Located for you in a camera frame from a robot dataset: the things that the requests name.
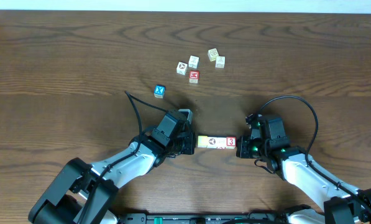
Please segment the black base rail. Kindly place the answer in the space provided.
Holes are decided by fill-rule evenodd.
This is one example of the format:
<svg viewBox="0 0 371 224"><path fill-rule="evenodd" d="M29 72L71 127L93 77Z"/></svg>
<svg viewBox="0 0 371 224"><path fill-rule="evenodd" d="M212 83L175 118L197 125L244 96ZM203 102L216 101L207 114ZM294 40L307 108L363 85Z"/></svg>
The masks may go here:
<svg viewBox="0 0 371 224"><path fill-rule="evenodd" d="M312 209L293 213L250 212L238 214L144 214L128 213L119 217L119 224L220 224L231 220L267 220L276 223L325 223L323 215Z"/></svg>

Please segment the red A wooden block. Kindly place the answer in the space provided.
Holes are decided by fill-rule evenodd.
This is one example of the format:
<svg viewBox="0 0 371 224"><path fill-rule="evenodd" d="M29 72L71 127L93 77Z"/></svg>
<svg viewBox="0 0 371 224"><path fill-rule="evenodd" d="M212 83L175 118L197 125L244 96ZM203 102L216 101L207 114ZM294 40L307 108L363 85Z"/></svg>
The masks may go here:
<svg viewBox="0 0 371 224"><path fill-rule="evenodd" d="M227 147L226 138L216 138L216 148L217 149L225 149Z"/></svg>

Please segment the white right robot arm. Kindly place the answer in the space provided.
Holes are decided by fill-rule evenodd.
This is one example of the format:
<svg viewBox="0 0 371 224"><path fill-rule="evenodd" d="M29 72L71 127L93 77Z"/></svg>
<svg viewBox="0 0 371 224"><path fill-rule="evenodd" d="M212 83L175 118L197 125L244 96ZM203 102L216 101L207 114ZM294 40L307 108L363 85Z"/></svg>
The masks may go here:
<svg viewBox="0 0 371 224"><path fill-rule="evenodd" d="M348 184L319 165L306 149L292 146L277 115L246 117L250 134L237 142L236 156L298 187L324 212L325 223L371 223L371 188Z"/></svg>

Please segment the red M wooden block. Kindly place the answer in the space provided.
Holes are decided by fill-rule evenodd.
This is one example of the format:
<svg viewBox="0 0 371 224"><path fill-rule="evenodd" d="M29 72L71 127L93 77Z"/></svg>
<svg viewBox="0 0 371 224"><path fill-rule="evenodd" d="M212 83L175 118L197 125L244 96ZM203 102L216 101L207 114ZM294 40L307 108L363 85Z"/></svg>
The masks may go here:
<svg viewBox="0 0 371 224"><path fill-rule="evenodd" d="M200 72L197 70L192 70L189 73L189 82L190 83L198 83L199 82Z"/></svg>

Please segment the red number 3 block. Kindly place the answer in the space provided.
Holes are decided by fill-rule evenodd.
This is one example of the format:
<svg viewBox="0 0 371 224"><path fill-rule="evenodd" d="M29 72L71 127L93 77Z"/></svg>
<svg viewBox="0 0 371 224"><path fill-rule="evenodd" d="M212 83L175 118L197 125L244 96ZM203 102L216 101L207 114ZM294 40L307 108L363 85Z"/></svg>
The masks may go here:
<svg viewBox="0 0 371 224"><path fill-rule="evenodd" d="M226 138L226 148L235 149L236 148L236 137L227 137Z"/></svg>

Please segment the blue X wooden block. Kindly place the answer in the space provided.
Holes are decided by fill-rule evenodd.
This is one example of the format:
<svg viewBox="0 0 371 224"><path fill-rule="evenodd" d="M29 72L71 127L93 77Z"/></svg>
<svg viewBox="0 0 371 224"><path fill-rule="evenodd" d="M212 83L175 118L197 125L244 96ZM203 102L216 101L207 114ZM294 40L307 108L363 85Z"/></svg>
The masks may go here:
<svg viewBox="0 0 371 224"><path fill-rule="evenodd" d="M156 85L153 93L154 97L163 98L165 95L165 87L161 85Z"/></svg>

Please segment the soccer ball wooden block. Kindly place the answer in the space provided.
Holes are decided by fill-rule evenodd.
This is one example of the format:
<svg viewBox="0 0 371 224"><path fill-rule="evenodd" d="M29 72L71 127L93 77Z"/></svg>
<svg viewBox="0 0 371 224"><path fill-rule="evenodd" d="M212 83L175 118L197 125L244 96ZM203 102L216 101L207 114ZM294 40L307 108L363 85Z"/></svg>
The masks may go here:
<svg viewBox="0 0 371 224"><path fill-rule="evenodd" d="M218 140L216 137L208 137L208 145L207 148L215 149L217 148Z"/></svg>

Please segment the yellow top wooden block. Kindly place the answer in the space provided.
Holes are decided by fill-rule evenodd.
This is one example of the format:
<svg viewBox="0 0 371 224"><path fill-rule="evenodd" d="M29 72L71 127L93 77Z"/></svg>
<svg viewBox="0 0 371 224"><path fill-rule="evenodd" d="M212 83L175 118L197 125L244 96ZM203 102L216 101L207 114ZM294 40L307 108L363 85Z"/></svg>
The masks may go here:
<svg viewBox="0 0 371 224"><path fill-rule="evenodd" d="M207 136L198 136L197 147L198 148L207 148L208 147L208 137Z"/></svg>

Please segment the plain engraved wooden block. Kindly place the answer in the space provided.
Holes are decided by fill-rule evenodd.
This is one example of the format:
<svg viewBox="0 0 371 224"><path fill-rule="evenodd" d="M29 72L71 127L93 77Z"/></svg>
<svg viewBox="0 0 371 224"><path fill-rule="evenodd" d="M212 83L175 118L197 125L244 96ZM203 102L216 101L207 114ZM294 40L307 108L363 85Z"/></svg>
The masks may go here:
<svg viewBox="0 0 371 224"><path fill-rule="evenodd" d="M216 57L216 68L224 68L225 67L226 58L225 56L217 56Z"/></svg>

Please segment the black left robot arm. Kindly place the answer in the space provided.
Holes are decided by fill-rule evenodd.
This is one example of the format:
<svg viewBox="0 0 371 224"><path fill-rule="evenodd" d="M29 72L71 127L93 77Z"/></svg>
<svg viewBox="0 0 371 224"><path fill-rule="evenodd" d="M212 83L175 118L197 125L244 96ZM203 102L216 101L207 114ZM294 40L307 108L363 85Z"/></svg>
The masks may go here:
<svg viewBox="0 0 371 224"><path fill-rule="evenodd" d="M165 159L195 152L189 109L169 110L158 126L132 139L128 148L98 162L70 160L29 212L31 223L117 223L109 207L121 187Z"/></svg>

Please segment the brown circle wooden block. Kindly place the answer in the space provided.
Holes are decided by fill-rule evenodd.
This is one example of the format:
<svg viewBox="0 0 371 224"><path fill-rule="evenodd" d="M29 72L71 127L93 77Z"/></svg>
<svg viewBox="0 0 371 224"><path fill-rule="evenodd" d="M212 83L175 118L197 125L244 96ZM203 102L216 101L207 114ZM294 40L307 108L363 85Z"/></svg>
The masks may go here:
<svg viewBox="0 0 371 224"><path fill-rule="evenodd" d="M188 64L183 62L178 62L176 67L176 72L180 75L186 75L186 71L188 69Z"/></svg>

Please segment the blue sided wooden block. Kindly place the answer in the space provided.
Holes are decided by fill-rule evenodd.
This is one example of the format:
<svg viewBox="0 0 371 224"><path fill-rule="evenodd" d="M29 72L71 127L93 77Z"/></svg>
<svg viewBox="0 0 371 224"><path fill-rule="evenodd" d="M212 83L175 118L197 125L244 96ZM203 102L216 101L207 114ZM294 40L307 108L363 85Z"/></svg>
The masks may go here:
<svg viewBox="0 0 371 224"><path fill-rule="evenodd" d="M198 64L199 64L199 57L194 56L194 55L191 55L190 56L190 59L188 61L188 66L190 68L197 69L198 68Z"/></svg>

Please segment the yellow sided wooden block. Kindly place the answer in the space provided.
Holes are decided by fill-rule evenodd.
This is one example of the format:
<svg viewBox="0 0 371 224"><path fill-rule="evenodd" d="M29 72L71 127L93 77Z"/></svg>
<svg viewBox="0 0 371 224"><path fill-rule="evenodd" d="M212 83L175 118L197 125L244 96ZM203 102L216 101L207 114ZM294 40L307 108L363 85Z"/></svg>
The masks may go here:
<svg viewBox="0 0 371 224"><path fill-rule="evenodd" d="M218 50L216 48L208 50L208 58L209 58L210 62L215 61L218 56L219 56L219 53L218 53Z"/></svg>

